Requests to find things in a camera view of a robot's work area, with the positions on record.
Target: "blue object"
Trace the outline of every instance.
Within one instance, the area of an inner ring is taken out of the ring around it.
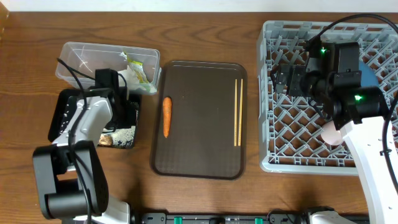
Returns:
[[[362,71],[361,86],[379,86],[379,81],[377,80],[374,71],[369,68],[364,62],[359,61],[359,69]]]

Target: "lattice basket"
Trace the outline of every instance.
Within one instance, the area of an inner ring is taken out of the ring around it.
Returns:
[[[357,175],[352,156],[344,144],[330,146],[320,134],[328,122],[304,97],[274,93],[269,71],[278,63],[303,65],[305,41],[329,22],[267,21],[257,41],[259,79],[259,155],[267,172]],[[322,35],[325,39],[352,39],[359,43],[359,59],[379,80],[387,104],[398,90],[398,36],[384,24],[341,23]],[[397,113],[392,119],[398,146]]]

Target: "chopstick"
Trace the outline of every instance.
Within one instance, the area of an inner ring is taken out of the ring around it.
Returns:
[[[241,97],[240,97],[240,107],[239,107],[239,137],[238,137],[238,146],[241,146],[241,135],[242,135],[242,102],[243,102],[243,79],[241,79]]]
[[[238,81],[235,80],[235,110],[234,110],[234,146],[236,146],[236,113],[238,104]]]

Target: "green clip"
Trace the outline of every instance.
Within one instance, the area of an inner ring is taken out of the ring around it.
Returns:
[[[182,224],[182,217],[174,217],[174,224]]]
[[[254,224],[262,224],[262,218],[255,218]]]

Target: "white wall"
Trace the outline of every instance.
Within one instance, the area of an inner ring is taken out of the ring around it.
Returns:
[[[0,0],[10,11],[398,12],[398,0]]]

